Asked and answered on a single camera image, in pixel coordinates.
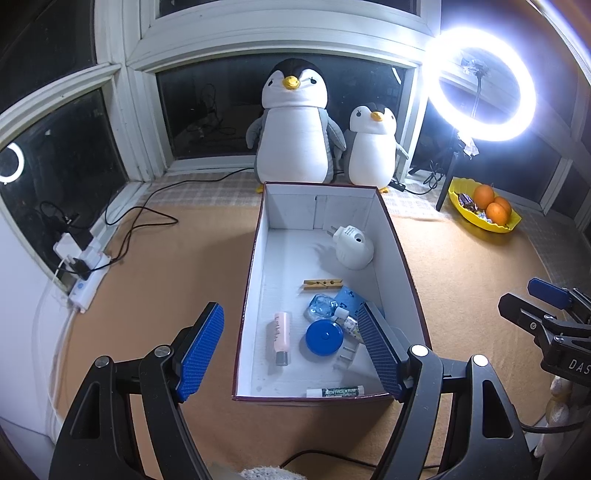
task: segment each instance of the penguin plush toy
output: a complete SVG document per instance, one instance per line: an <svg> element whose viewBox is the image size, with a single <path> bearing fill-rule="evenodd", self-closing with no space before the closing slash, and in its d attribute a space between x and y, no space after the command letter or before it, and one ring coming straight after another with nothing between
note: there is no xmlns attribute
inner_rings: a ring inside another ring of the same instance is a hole
<svg viewBox="0 0 591 480"><path fill-rule="evenodd" d="M367 103L353 110L345 132L349 148L343 156L343 171L350 183L388 191L396 169L396 150L408 158L395 133L396 119L384 105Z"/></svg>
<svg viewBox="0 0 591 480"><path fill-rule="evenodd" d="M246 132L256 151L255 173L261 183L322 183L333 176L330 143L345 150L339 126L326 112L328 94L318 67L302 59L275 65L262 90L262 116Z"/></svg>

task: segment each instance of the fruit bowl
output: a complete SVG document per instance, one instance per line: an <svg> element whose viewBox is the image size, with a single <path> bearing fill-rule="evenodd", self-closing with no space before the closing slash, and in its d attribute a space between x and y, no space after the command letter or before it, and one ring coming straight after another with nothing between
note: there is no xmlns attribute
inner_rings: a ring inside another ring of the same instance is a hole
<svg viewBox="0 0 591 480"><path fill-rule="evenodd" d="M479 226L483 230L488 230L489 232L495 233L509 233L511 232L517 224L521 221L521 217L515 211L515 209L511 212L511 217L509 217L509 221L507 222L506 226L497 225L496 223L488 223L486 220L480 218L477 214L471 212L470 210L466 210L463 206L460 205L460 202L457 199L458 193L465 193L466 195L472 197L474 194L474 190L478 185L481 185L475 180L472 179L456 179L452 180L451 185L449 186L448 195L449 199L452 201L454 207L456 207L457 211L468 220L470 223L473 223L476 226Z"/></svg>

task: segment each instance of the yellow beak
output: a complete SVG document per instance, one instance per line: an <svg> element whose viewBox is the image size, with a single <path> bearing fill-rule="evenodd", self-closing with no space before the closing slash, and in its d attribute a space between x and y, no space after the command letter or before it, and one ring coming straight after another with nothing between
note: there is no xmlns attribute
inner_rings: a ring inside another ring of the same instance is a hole
<svg viewBox="0 0 591 480"><path fill-rule="evenodd" d="M293 75L290 75L283 79L283 86L288 90L295 90L300 86L300 81Z"/></svg>

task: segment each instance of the orange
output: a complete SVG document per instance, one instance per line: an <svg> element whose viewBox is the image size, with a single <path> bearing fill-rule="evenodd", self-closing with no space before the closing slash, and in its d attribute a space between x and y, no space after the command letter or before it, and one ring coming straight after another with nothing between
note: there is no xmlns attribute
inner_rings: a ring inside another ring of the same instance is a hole
<svg viewBox="0 0 591 480"><path fill-rule="evenodd" d="M492 202L486 207L486 216L499 226L505 226L509 221L507 210L497 202Z"/></svg>
<svg viewBox="0 0 591 480"><path fill-rule="evenodd" d="M507 210L507 215L509 215L509 217L511 216L511 212L513 211L513 209L511 208L511 204L507 202L507 200L505 200L503 197L497 197L495 198L495 203L501 205L505 210Z"/></svg>
<svg viewBox="0 0 591 480"><path fill-rule="evenodd" d="M486 208L495 201L495 191L490 185L478 185L471 197L480 210L486 210Z"/></svg>

